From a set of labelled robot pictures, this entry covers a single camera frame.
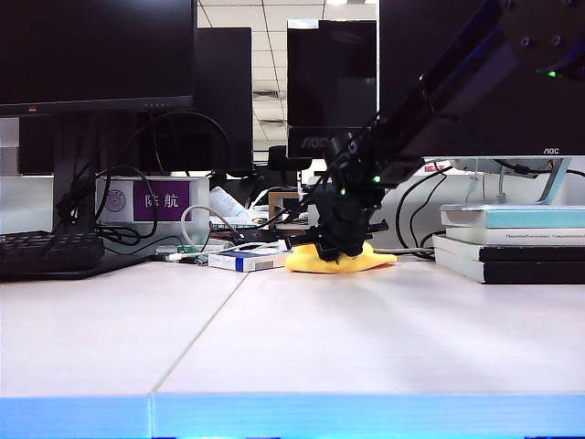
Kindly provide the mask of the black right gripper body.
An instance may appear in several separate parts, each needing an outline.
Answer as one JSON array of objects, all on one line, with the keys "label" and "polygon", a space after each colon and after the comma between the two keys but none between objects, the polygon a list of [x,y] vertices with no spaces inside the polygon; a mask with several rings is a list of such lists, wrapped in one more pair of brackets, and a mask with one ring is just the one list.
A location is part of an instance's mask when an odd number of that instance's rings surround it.
[{"label": "black right gripper body", "polygon": [[336,247],[341,255],[347,247],[364,244],[373,233],[388,230],[385,220],[370,224],[385,195],[386,190],[381,185],[341,189],[334,184],[317,185],[311,196],[319,214],[317,225],[302,235],[286,238],[287,247],[312,243],[319,256],[320,245]]}]

